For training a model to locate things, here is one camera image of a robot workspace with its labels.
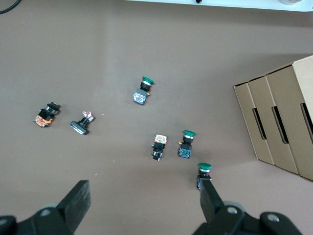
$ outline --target box handle slot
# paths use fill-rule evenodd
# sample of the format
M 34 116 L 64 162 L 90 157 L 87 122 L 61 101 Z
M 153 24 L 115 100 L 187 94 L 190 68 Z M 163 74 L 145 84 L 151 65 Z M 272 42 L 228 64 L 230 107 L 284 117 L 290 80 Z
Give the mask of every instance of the box handle slot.
M 288 144 L 289 140 L 288 140 L 288 137 L 287 137 L 287 133 L 286 133 L 285 127 L 283 125 L 283 121 L 282 121 L 282 119 L 280 117 L 280 114 L 279 114 L 277 106 L 273 106 L 272 107 L 272 111 L 273 111 L 273 114 L 274 114 L 274 117 L 275 117 L 275 120 L 276 120 L 276 124 L 277 124 L 278 130 L 279 130 L 280 136 L 282 138 L 282 141 L 283 141 L 283 143 Z
M 258 125 L 261 138 L 266 140 L 266 135 L 265 135 L 265 131 L 264 131 L 264 128 L 263 128 L 260 116 L 259 116 L 259 112 L 258 112 L 258 110 L 256 108 L 252 109 L 252 111 L 253 111 L 253 114 L 254 114 L 254 117 L 255 117 L 255 120 L 256 120 L 256 124 Z
M 305 124 L 307 125 L 308 132 L 310 134 L 311 141 L 313 143 L 313 124 L 312 124 L 312 120 L 311 120 L 307 105 L 305 103 L 302 103 L 300 104 L 300 106 L 301 106 L 301 111 L 304 117 Z

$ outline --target green button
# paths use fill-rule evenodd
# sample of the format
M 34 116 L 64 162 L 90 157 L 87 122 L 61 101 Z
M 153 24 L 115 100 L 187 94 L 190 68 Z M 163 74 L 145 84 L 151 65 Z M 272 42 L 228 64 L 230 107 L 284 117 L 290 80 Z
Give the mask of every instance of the green button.
M 187 131 L 187 130 L 184 130 L 184 133 L 185 133 L 186 135 L 188 135 L 188 136 L 191 136 L 191 137 L 193 137 L 193 136 L 195 136 L 195 135 L 196 135 L 196 133 L 195 133 L 195 132 L 193 132 L 193 131 Z
M 209 170 L 212 168 L 212 166 L 208 163 L 199 163 L 198 166 L 202 169 L 202 170 Z
M 148 77 L 142 77 L 142 79 L 145 81 L 145 82 L 148 82 L 150 83 L 151 85 L 154 84 L 154 80 L 148 78 Z

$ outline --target gray floor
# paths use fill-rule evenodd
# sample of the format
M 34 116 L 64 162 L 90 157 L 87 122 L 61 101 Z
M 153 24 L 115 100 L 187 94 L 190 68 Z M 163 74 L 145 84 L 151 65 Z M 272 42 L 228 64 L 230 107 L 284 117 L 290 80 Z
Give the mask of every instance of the gray floor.
M 197 164 L 223 200 L 313 234 L 313 184 L 256 160 L 232 86 L 313 54 L 312 13 L 123 0 L 23 0 L 0 15 L 0 214 L 26 219 L 89 179 L 77 235 L 191 234 Z M 155 80 L 144 106 L 142 76 Z M 32 120 L 61 104 L 50 128 Z M 82 111 L 90 135 L 70 128 Z M 177 156 L 182 131 L 198 135 Z M 152 159 L 155 133 L 169 136 Z

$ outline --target screw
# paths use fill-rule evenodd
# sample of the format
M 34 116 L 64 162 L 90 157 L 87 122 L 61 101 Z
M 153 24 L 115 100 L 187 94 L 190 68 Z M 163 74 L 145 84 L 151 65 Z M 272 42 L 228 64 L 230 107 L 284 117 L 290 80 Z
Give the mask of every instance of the screw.
M 43 210 L 43 211 L 40 213 L 40 216 L 44 217 L 44 216 L 47 216 L 47 215 L 49 215 L 49 214 L 50 214 L 50 210 L 45 209 L 45 210 Z
M 272 222 L 279 222 L 279 218 L 274 214 L 268 214 L 267 218 Z
M 3 224 L 5 224 L 6 222 L 8 222 L 7 219 L 2 219 L 2 220 L 0 220 L 0 226 L 3 225 Z
M 237 214 L 237 213 L 238 213 L 238 211 L 237 211 L 236 208 L 234 208 L 234 207 L 228 207 L 228 208 L 227 208 L 227 211 L 228 211 L 228 213 L 230 213 L 230 214 Z

